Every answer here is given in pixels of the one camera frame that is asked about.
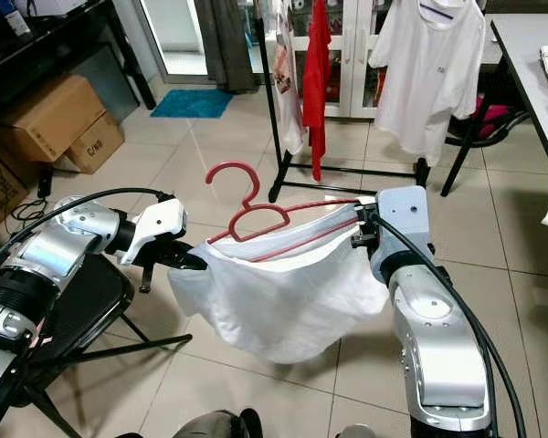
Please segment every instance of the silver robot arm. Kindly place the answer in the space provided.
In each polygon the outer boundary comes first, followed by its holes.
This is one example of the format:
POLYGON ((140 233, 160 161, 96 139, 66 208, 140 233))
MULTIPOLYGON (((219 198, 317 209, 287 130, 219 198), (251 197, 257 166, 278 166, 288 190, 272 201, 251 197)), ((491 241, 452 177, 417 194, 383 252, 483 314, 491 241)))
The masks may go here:
MULTIPOLYGON (((56 208, 76 199, 66 198, 56 208)), ((152 277, 156 262, 169 266, 191 262, 187 248, 174 251, 174 245, 188 246, 174 240, 186 227, 186 212, 177 199, 151 205, 131 220, 126 216, 87 202, 54 217, 40 232, 11 248, 0 266, 0 420, 20 380, 18 362, 86 254, 106 251, 122 265, 143 266, 144 281, 152 277)))
POLYGON ((356 245, 375 249, 374 276, 388 285, 402 366, 412 437, 486 437, 490 427, 487 376, 467 318, 447 289, 399 239, 383 227, 370 229, 376 214, 408 237, 430 260, 426 192, 406 187, 380 192, 363 206, 366 237, 356 245))

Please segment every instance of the red hanger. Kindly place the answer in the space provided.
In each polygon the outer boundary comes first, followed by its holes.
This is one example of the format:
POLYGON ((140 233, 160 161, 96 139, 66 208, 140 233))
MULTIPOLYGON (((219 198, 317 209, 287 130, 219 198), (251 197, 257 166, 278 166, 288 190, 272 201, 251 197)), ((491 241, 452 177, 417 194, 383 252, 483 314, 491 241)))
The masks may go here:
MULTIPOLYGON (((236 242, 246 242, 247 240, 253 239, 254 237, 258 237, 259 235, 265 235, 267 233, 270 233, 272 231, 278 230, 288 224, 290 224, 290 212, 296 212, 297 210, 303 210, 306 208, 312 208, 312 207, 321 207, 324 205, 336 205, 340 203, 357 203, 358 201, 356 199, 336 199, 333 201, 323 201, 319 203, 302 203, 299 205, 293 205, 288 208, 282 208, 278 205, 275 205, 273 203, 258 203, 255 205, 252 205, 250 202, 258 195, 259 192, 259 178, 256 174, 256 171, 252 169, 249 165, 247 165, 244 162, 221 162, 218 165, 212 167, 209 172, 207 172, 207 176, 205 177, 205 182, 207 184, 210 184, 213 181, 213 178, 216 176, 216 173, 222 171, 223 169, 229 168, 229 167, 237 167, 238 169, 241 169, 243 171, 246 171, 246 173, 249 175, 250 180, 252 181, 253 188, 251 193, 246 196, 242 202, 242 209, 234 214, 234 216, 229 221, 229 227, 227 228, 227 231, 224 233, 221 233, 220 235, 216 235, 215 237, 209 239, 207 242, 209 244, 213 244, 214 242, 218 241, 219 239, 226 237, 228 235, 231 235, 236 242), (240 237, 239 234, 236 232, 236 223, 241 219, 245 214, 248 214, 250 212, 255 212, 256 210, 272 210, 274 212, 277 212, 282 217, 282 222, 279 224, 275 224, 272 226, 269 226, 268 228, 265 228, 261 231, 257 231, 256 233, 252 233, 251 235, 247 235, 245 237, 240 237)), ((274 254, 262 256, 258 259, 252 260, 253 262, 259 262, 263 260, 267 260, 269 258, 272 258, 274 256, 279 256, 280 254, 284 254, 292 249, 298 248, 300 246, 306 245, 320 237, 324 237, 336 230, 339 230, 345 226, 348 226, 350 224, 355 224, 357 222, 357 219, 352 219, 350 221, 347 221, 343 224, 339 224, 334 226, 332 229, 327 230, 319 235, 316 235, 309 240, 305 242, 297 243, 296 245, 293 245, 289 248, 284 248, 282 250, 277 251, 274 254)))

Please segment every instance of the gray curtain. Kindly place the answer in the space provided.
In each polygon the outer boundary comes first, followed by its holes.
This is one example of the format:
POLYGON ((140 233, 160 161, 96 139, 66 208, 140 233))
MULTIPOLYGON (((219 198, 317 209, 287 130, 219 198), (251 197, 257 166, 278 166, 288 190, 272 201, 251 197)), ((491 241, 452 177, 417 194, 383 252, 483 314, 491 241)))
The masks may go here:
POLYGON ((195 0, 207 74, 226 91, 256 88, 237 0, 195 0))

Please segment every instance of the black folding chair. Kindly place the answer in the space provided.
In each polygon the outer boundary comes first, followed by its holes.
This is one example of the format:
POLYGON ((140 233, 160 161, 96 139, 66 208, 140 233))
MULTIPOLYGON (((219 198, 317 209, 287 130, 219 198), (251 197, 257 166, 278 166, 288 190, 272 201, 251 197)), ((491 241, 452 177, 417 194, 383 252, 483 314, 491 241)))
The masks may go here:
POLYGON ((12 406, 34 404, 61 431, 80 438, 61 416, 47 395, 47 387, 67 367, 90 360, 153 349, 168 344, 182 347, 191 335, 149 340, 124 314, 132 302, 134 289, 128 278, 103 255, 88 255, 41 330, 41 339, 52 337, 27 358, 25 377, 12 406), (116 319, 121 318, 142 343, 86 353, 91 343, 116 319))

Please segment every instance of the red towel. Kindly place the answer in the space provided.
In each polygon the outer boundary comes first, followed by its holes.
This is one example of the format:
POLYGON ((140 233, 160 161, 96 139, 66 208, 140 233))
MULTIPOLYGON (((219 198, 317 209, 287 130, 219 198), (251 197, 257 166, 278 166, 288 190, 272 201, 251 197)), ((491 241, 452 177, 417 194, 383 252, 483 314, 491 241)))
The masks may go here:
POLYGON ((321 180, 321 158, 325 154, 325 96, 329 79, 329 43, 331 32, 327 22, 325 0, 312 6, 309 48, 302 77, 302 123, 308 126, 312 147, 312 177, 321 180))

